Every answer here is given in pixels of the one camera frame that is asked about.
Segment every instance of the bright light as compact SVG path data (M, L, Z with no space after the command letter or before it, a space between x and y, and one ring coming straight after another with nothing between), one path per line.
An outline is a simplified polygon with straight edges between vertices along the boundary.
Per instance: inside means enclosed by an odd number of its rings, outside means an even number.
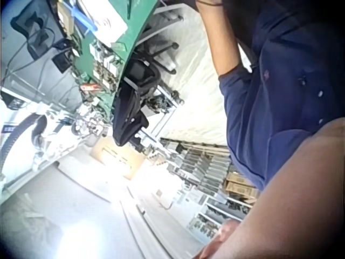
M57 259L102 258L101 232L90 222L82 221L67 228L61 239Z

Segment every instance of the black cable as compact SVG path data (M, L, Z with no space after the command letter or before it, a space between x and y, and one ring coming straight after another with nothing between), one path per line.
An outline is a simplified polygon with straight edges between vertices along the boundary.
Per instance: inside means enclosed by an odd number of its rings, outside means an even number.
M51 31L51 32L53 33L53 42L52 42L52 45L43 53L43 55L44 55L45 53L47 53L52 47L54 47L54 42L55 42L55 36L56 36L56 35L55 35L55 32L54 32L52 29L50 29L50 28L41 28L41 29L35 31L29 38L27 38L27 40L23 43L23 45L20 46L20 48L16 51L16 53L11 57L10 61L7 63L4 78L1 80L0 91L1 91L1 88L5 85L5 80L6 80L7 77L11 76L11 75L14 74L15 72L18 72L19 70L22 70L22 69L24 69L24 68L30 66L31 64L33 64L34 62L36 62L37 60L39 60L39 58L36 59L36 60L33 60L33 61L27 63L26 65L24 65L24 66L22 66L22 67L20 67L20 68L18 68L18 69L16 69L16 70L14 70L14 71L11 71L10 74L8 74L9 66L10 66L11 62L13 61L13 59L16 57L16 55L19 54L19 52L22 50L22 48L23 48L26 44L29 43L29 40L30 40L33 36L35 36L36 34L38 34L39 32L41 32L41 30L49 30L49 31Z
M223 3L211 4L211 3L207 3L207 2L204 2L204 1L200 1L200 0L196 0L196 1L198 3L205 4L205 5L208 5L208 6L223 6Z

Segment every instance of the chair wheel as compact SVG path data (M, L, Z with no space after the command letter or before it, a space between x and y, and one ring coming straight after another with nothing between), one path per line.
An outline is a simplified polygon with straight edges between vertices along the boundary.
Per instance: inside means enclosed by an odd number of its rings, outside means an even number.
M177 50L177 49L179 48L179 45L178 45L176 42L174 42L174 43L171 45L171 47L172 47L174 50Z

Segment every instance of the blue shirt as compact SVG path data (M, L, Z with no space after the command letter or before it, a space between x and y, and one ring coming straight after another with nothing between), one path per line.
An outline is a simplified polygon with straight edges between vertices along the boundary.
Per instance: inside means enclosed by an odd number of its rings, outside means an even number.
M219 77L231 158L260 190L307 137L345 116L344 37L288 15L266 5L253 35L257 66Z

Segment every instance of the person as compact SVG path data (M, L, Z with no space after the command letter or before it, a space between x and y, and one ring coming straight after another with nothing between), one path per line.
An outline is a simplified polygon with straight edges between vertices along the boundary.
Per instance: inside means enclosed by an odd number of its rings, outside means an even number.
M223 1L196 5L224 96L231 158L263 191L203 258L320 256L344 223L344 35L312 1L266 1L249 73Z

